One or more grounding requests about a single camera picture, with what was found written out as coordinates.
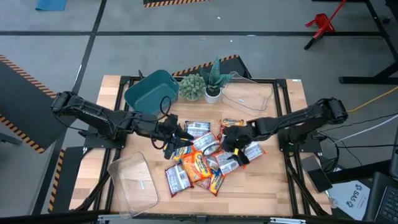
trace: green plastic bin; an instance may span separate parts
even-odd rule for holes
[[[178,82],[169,72],[158,70],[130,87],[124,99],[134,111],[158,115],[162,98],[169,96],[171,104],[176,102],[179,89]],[[169,103],[168,99],[163,101],[163,110],[169,107]]]

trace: wooden tabletop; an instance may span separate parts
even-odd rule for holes
[[[118,92],[121,76],[105,75],[99,90],[97,104],[113,109]],[[303,85],[300,80],[287,80],[290,104],[292,111],[307,107]],[[282,90],[279,90],[283,111],[284,100]],[[248,90],[241,90],[239,94],[247,95]],[[258,117],[276,117],[274,95],[271,96],[267,109],[257,116],[251,116],[236,110],[222,102],[208,104],[204,99],[189,102],[179,98],[171,107],[170,113],[177,114],[180,123],[185,121],[206,121],[211,123],[211,131],[218,134],[220,120],[223,118],[254,119]],[[171,198],[165,169],[173,166],[173,161],[164,159],[162,151],[152,147],[149,139],[131,134],[127,137],[126,147],[122,150],[121,157],[134,152],[143,153],[153,181],[159,194],[159,203],[146,211],[147,213],[173,213],[173,214],[207,214],[207,215],[259,215],[259,216],[290,216],[289,187],[287,184],[286,169],[283,154],[279,151],[277,136],[260,143],[266,154],[254,159],[245,169],[242,167],[234,170],[228,176],[215,197],[208,190],[199,186],[194,189],[179,192]],[[310,153],[301,153],[302,158],[311,156]],[[70,209],[79,206],[98,183],[104,149],[93,149],[87,154],[81,164],[75,189],[70,203]],[[322,208],[331,213],[326,194],[318,194],[304,173],[305,183]],[[100,208],[104,207],[108,185],[104,187]],[[302,200],[299,188],[295,186],[300,213],[303,213]],[[118,198],[114,194],[112,212],[119,212]]]

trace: striped floor tape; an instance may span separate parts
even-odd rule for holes
[[[33,140],[31,140],[26,134],[24,134],[17,126],[13,125],[6,117],[0,114],[0,122],[6,125],[11,131],[16,133],[26,144],[32,147],[36,152],[43,153],[45,150],[36,144]]]
[[[10,61],[8,58],[6,58],[4,55],[0,55],[0,62],[5,63],[8,67],[12,68],[20,76],[24,77],[28,82],[30,82],[32,85],[36,86],[36,88],[41,90],[47,96],[49,96],[53,99],[57,97],[56,93],[54,93],[53,91],[48,89],[43,83],[37,81],[32,75],[29,75],[27,72],[25,72],[25,70],[18,67],[18,65],[14,64],[12,61]]]
[[[203,2],[203,1],[210,1],[210,0],[170,0],[170,1],[161,1],[161,2],[150,2],[144,4],[144,7],[171,6],[177,4],[188,4],[188,3]]]
[[[52,185],[52,189],[51,189],[49,208],[47,209],[47,211],[49,213],[52,213],[52,211],[54,209],[55,195],[57,194],[57,187],[58,187],[58,182],[60,180],[61,167],[62,167],[64,155],[65,155],[65,149],[61,149],[60,156],[58,158],[57,169],[55,170],[54,184]]]
[[[224,62],[224,61],[231,60],[233,58],[238,58],[238,57],[239,57],[239,55],[231,55],[229,57],[225,57],[225,58],[220,59],[220,62]],[[200,67],[205,68],[205,67],[208,67],[208,66],[213,65],[213,64],[214,64],[214,62],[208,62],[208,63],[204,63],[203,65],[197,65],[197,66],[185,69],[185,70],[181,70],[179,72],[174,72],[173,76],[174,77],[185,76],[185,75],[187,75],[187,74],[189,74],[189,73],[191,73],[191,72],[193,72],[195,70],[198,70]]]

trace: clear plastic bin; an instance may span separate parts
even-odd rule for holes
[[[222,102],[251,116],[258,116],[265,111],[274,94],[272,85],[256,83],[243,78],[237,72],[230,74],[234,78],[222,89]]]
[[[131,218],[157,205],[159,197],[144,155],[124,156],[108,167],[122,218]]]

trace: gray floor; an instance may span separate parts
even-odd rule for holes
[[[382,1],[373,1],[380,18],[391,15]],[[144,9],[142,1],[108,0],[100,31],[144,30],[250,30],[309,31],[304,24],[317,13],[331,14],[336,3],[271,0],[212,0],[179,6]],[[37,12],[35,1],[0,2],[2,30],[91,31],[100,0],[69,0],[62,12]],[[333,21],[340,31],[374,31],[376,26],[364,4],[347,4]],[[386,26],[398,45],[398,22]],[[304,51],[308,37],[229,36],[135,36],[97,37],[81,84],[80,95],[95,101],[103,75],[150,74],[157,69],[170,73],[239,54],[254,77],[299,78],[308,103],[319,98],[343,100],[349,109],[393,88],[391,85],[340,85],[343,75],[371,76],[393,62],[381,38],[325,37]],[[27,70],[54,91],[70,90],[75,81],[88,37],[0,36],[0,54]],[[350,115],[347,123],[391,114],[398,110],[397,94],[386,96]],[[385,119],[330,131],[334,138],[369,128]],[[398,119],[345,141],[347,145],[392,144]],[[86,127],[83,123],[75,126]],[[83,139],[69,130],[64,146],[81,146]],[[335,150],[323,145],[324,155]],[[28,149],[0,145],[0,217],[30,212],[49,152],[37,155]],[[352,149],[363,164],[389,158],[391,148]],[[356,159],[341,150],[340,165],[358,166]]]

